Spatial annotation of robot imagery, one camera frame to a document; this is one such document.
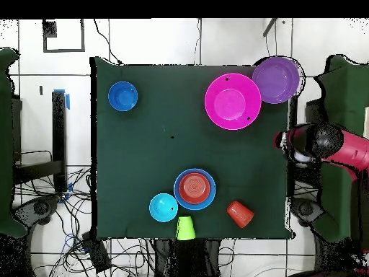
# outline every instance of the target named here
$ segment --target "lime green cup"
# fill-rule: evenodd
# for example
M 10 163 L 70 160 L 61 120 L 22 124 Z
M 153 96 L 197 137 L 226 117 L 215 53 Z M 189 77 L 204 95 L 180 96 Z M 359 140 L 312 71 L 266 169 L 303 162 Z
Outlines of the lime green cup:
M 191 240 L 196 238 L 191 216 L 180 216 L 177 223 L 177 239 Z

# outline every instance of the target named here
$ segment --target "purple bowl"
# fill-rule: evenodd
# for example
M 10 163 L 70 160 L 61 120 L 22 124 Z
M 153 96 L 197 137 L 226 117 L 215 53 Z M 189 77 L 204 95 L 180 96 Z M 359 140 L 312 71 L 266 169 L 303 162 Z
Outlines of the purple bowl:
M 277 104 L 295 94 L 300 76 L 297 66 L 290 59 L 270 57 L 255 68 L 252 80 L 259 88 L 264 102 Z

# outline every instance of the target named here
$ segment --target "pink bowl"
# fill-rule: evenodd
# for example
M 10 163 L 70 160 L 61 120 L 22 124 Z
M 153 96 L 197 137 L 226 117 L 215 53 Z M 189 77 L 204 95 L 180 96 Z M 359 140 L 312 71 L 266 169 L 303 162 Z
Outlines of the pink bowl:
M 246 128 L 262 106 L 257 85 L 243 74 L 224 74 L 215 79 L 205 94 L 209 118 L 226 130 Z

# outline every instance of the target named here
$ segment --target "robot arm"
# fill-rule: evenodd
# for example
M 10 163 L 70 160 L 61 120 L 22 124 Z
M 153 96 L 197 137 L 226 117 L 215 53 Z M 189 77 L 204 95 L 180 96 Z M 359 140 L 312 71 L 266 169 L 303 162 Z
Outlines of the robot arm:
M 279 132 L 275 145 L 289 160 L 301 155 L 309 161 L 322 161 L 363 171 L 369 167 L 369 140 L 328 123 L 307 123 Z

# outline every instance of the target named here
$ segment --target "blue bowl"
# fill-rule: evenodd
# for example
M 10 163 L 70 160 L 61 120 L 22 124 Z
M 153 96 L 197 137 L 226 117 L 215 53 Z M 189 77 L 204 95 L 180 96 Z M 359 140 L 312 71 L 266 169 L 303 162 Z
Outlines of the blue bowl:
M 155 195 L 148 207 L 150 215 L 159 222 L 168 222 L 176 216 L 178 203 L 176 199 L 168 193 Z
M 185 175 L 193 173 L 193 172 L 200 173 L 200 174 L 206 176 L 206 178 L 208 179 L 208 181 L 210 183 L 209 196 L 206 198 L 206 200 L 204 200 L 203 202 L 201 202 L 199 204 L 189 204 L 188 202 L 183 200 L 181 195 L 179 194 L 179 183 L 181 182 L 182 178 Z M 213 202 L 213 200 L 215 198 L 215 181 L 211 177 L 211 175 L 209 173 L 207 173 L 206 171 L 204 171 L 204 170 L 196 169 L 196 168 L 185 170 L 177 177 L 176 181 L 174 182 L 174 196 L 176 197 L 176 199 L 177 199 L 178 203 L 180 204 L 180 206 L 185 207 L 186 209 L 189 209 L 189 210 L 192 210 L 192 211 L 204 209 L 204 208 L 208 207 L 211 204 L 211 202 Z
M 110 87 L 107 99 L 114 109 L 126 112 L 137 103 L 137 89 L 131 83 L 118 82 Z

